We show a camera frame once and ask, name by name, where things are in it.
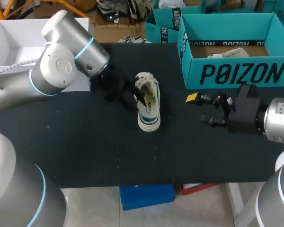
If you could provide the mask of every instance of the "black tablecloth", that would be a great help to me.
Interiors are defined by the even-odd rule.
[[[0,133],[58,186],[253,182],[274,172],[284,145],[199,122],[200,114],[223,112],[185,102],[194,91],[185,89],[175,44],[104,47],[130,77],[148,71],[158,79],[161,125],[142,131],[137,113],[106,103],[100,90],[65,92],[0,113]],[[228,91],[235,97],[236,89]],[[270,102],[284,97],[284,88],[262,88],[260,95]]]

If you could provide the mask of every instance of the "sneaker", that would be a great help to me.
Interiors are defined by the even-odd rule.
[[[144,131],[155,131],[161,122],[159,83],[149,72],[140,72],[136,77],[135,85],[145,93],[146,102],[146,107],[140,101],[137,103],[138,125]]]

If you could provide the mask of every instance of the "tiled floor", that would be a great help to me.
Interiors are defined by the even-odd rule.
[[[63,189],[69,203],[67,227],[232,227],[225,185],[172,203],[123,211],[119,187]]]

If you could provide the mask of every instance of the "shoe label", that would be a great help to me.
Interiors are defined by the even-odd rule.
[[[230,64],[223,64],[218,69],[216,66],[208,64],[203,66],[200,85],[206,83],[206,78],[213,75],[215,75],[216,84],[225,84],[226,82],[230,84],[257,84],[263,80],[264,83],[268,83],[271,78],[274,83],[277,83],[283,71],[284,63],[282,65],[272,63],[270,68],[267,63],[258,65],[255,63],[244,63],[236,64],[235,69]],[[245,79],[245,76],[248,74],[251,74],[249,81]]]
[[[189,40],[190,46],[259,46],[264,45],[265,40]]]
[[[148,103],[148,104],[147,104],[146,112],[147,112],[148,114],[151,113],[151,103]]]
[[[168,43],[167,28],[160,27],[161,43]]]
[[[183,53],[184,53],[185,50],[186,50],[186,43],[187,43],[187,40],[188,40],[187,33],[184,32],[183,45],[182,45],[183,47],[181,47],[181,50],[180,50],[180,64],[182,64]]]
[[[172,16],[173,16],[172,22],[174,24],[174,29],[176,31],[178,31],[179,28],[180,28],[181,9],[180,8],[173,8],[172,9]]]

